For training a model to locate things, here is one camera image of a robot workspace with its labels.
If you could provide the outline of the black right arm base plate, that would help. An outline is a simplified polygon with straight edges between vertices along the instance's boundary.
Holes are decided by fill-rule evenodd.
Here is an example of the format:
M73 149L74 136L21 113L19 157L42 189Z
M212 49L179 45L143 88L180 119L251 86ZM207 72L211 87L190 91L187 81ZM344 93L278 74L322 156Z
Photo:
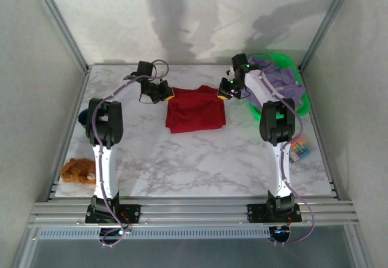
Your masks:
M270 204L248 204L247 220L249 223L300 223L302 216L298 204L289 212L278 212Z

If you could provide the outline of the purple t-shirt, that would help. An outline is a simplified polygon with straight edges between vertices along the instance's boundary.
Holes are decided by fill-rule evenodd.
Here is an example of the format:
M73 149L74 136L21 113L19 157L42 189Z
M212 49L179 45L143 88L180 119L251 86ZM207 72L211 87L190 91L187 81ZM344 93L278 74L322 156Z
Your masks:
M271 60L261 58L258 55L251 56L248 59L250 64L259 64L261 67L270 67L264 73L270 84L285 98L292 98L296 108L302 106L302 98L306 88L299 83L293 71L293 68L280 68L277 65L271 65Z

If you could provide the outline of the brown plush toy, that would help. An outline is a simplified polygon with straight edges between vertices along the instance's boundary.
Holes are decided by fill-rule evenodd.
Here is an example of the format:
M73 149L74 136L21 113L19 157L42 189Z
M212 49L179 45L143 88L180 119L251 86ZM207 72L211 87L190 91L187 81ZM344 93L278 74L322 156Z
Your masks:
M95 162L87 158L70 158L61 168L61 178L66 183L95 186Z

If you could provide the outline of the aluminium frame post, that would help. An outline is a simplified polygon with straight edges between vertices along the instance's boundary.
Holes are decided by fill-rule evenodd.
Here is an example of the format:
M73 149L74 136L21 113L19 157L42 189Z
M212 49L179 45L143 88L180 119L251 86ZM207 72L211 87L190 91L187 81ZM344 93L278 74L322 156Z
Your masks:
M48 10L48 14L52 19L55 27L59 34L63 37L65 44L70 50L70 53L74 57L77 65L81 71L86 75L90 68L88 62L86 61L84 55L81 52L74 36L72 35L70 28L68 27L57 3L55 0L42 0L45 4L45 7Z
M319 25L318 30L315 36L313 37L309 48L306 51L306 54L304 55L303 59L301 60L298 66L300 73L306 70L311 60L315 56L316 51L318 50L323 39L327 35L327 32L329 31L330 26L333 24L344 2L345 0L332 0L332 2L330 3L330 6L322 20L322 23Z

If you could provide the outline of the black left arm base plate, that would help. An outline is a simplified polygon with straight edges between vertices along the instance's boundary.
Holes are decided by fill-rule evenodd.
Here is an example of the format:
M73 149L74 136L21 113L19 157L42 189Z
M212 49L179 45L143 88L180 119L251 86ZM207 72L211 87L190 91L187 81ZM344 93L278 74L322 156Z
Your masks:
M141 206L137 204L122 204L113 208L113 213L123 224L138 224L141 216ZM91 205L87 208L85 223L87 224L113 224L118 221L106 209L106 207L93 208Z

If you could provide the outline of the aluminium frame rail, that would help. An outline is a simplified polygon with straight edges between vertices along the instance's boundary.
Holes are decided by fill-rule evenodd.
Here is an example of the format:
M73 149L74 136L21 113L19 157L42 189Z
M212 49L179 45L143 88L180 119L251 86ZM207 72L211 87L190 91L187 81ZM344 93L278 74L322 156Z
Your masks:
M262 196L249 197L131 197L123 204L141 206L139 227L164 226L246 226L247 205L261 204ZM53 198L34 203L28 217L29 226L83 226L90 201L87 198ZM300 226L358 225L351 201L321 196L307 197L299 203Z

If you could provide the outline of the dark blue mug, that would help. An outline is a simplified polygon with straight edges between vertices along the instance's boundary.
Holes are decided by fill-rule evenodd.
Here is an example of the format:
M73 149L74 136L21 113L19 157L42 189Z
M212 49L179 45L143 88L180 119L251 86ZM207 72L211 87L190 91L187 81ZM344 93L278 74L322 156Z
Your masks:
M86 128L88 112L88 109L84 109L78 115L78 122L83 128Z

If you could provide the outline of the colourful crayon pack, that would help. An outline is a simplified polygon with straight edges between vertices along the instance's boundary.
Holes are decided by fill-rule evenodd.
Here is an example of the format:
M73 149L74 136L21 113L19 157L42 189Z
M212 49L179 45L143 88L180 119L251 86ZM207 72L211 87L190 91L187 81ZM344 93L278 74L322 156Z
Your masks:
M310 142L310 139L306 136L301 136L296 139L290 145L290 162L296 163L308 156L313 149L313 145Z

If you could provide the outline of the red t-shirt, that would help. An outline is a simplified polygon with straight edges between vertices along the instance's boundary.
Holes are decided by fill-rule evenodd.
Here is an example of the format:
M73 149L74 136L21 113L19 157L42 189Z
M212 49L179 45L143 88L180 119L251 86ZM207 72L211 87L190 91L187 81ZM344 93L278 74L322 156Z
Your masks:
M171 133L216 130L226 125L224 100L217 89L202 85L197 89L173 88L167 105L166 127Z

